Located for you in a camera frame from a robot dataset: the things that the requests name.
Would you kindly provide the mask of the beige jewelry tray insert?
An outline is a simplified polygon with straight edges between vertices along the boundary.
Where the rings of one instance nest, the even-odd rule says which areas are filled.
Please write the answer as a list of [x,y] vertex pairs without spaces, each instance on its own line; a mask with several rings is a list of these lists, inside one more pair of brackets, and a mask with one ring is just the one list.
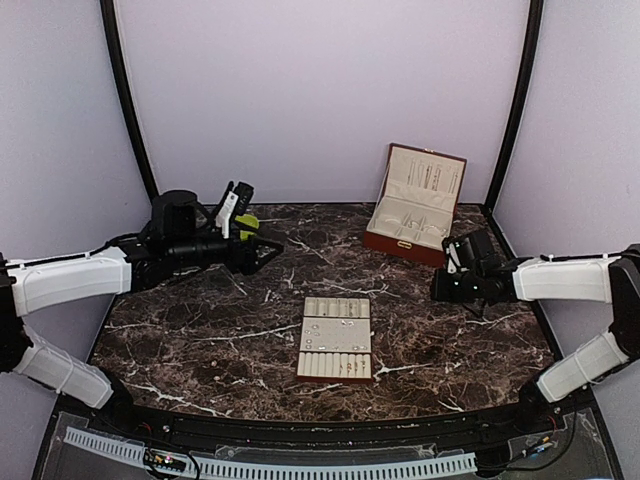
[[307,297],[296,378],[308,382],[373,380],[371,306],[366,298]]

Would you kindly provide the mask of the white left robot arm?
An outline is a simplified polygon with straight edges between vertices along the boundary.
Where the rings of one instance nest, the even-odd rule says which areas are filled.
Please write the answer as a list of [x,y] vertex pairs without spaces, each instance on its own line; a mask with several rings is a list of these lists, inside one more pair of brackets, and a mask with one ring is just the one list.
[[248,276],[283,253],[259,234],[247,212],[254,194],[229,183],[220,203],[207,209],[196,193],[167,191],[152,200],[151,218],[138,233],[123,234],[95,250],[38,260],[1,261],[1,370],[17,373],[70,396],[120,436],[141,427],[128,391],[105,371],[81,361],[29,328],[25,316],[102,295],[137,293],[173,276],[223,265]]

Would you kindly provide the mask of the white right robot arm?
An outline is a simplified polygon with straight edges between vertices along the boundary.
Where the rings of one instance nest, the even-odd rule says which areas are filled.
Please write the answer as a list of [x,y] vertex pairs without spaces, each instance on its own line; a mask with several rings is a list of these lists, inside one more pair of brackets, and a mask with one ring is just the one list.
[[445,264],[431,284],[435,301],[467,304],[580,300],[608,304],[608,329],[534,376],[519,392],[510,424],[534,432],[549,404],[624,368],[639,358],[639,247],[599,255],[517,257],[503,261],[485,230],[447,238]]

